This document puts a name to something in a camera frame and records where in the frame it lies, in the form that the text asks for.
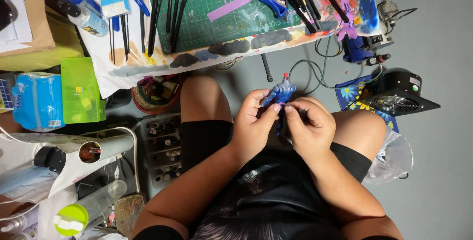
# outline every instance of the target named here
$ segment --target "black shorts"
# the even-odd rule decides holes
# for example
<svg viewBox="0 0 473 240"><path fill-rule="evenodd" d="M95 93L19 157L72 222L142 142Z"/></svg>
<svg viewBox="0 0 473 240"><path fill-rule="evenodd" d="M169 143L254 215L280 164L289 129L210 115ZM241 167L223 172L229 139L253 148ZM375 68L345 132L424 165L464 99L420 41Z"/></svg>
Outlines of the black shorts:
<svg viewBox="0 0 473 240"><path fill-rule="evenodd" d="M233 123L222 120L184 122L180 125L181 161L183 170L191 169L214 152L226 146L233 135ZM361 183L370 169L371 161L361 153L332 142L330 149L340 163ZM295 151L265 148L258 155L272 156L289 161L309 173L304 160Z"/></svg>

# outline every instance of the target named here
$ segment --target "green cutting mat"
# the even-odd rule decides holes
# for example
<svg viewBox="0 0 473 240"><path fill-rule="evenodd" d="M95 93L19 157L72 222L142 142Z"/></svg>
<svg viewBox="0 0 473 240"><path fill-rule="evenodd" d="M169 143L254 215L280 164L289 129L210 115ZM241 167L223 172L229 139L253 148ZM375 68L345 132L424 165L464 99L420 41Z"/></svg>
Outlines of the green cutting mat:
<svg viewBox="0 0 473 240"><path fill-rule="evenodd" d="M289 13L277 19L264 3L253 0L242 7L210 21L207 14L233 0L187 0L182 18L176 52L192 50L211 44L231 41L251 35L280 30L301 23L289 5ZM170 33L166 32L168 0L163 0L159 12L157 32L164 54L170 54Z"/></svg>

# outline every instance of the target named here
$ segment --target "purple masking tape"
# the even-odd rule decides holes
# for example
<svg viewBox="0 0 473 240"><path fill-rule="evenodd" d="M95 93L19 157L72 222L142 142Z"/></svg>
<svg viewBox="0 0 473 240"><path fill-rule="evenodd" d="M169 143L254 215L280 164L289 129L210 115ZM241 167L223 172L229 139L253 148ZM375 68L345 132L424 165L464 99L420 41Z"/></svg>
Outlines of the purple masking tape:
<svg viewBox="0 0 473 240"><path fill-rule="evenodd" d="M228 4L217 8L216 10L214 10L212 12L209 12L207 14L207 17L210 19L210 21L214 21L214 20L218 19L219 17L221 17L223 15L226 15L226 14L232 12L233 10L235 10L239 7L242 7L243 5L245 5L245 4L247 4L251 1L253 1L253 0L233 0L233 1L229 2Z"/></svg>

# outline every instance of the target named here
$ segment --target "black bottle cap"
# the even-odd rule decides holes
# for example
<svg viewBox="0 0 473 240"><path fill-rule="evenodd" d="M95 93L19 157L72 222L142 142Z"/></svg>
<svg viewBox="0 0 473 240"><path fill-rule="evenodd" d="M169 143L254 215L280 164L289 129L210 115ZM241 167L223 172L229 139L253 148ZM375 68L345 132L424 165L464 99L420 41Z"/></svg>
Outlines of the black bottle cap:
<svg viewBox="0 0 473 240"><path fill-rule="evenodd" d="M59 7L69 16L77 18L80 16L80 8L73 3L65 0L58 0Z"/></svg>

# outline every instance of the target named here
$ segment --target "lime green cap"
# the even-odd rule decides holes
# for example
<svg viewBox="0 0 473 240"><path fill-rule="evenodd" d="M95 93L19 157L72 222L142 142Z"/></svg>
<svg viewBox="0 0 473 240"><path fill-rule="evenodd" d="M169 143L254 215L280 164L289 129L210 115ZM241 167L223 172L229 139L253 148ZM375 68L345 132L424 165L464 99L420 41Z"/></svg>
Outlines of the lime green cap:
<svg viewBox="0 0 473 240"><path fill-rule="evenodd" d="M52 221L56 230L64 236L73 236L84 230L88 223L87 210L78 204L63 207Z"/></svg>

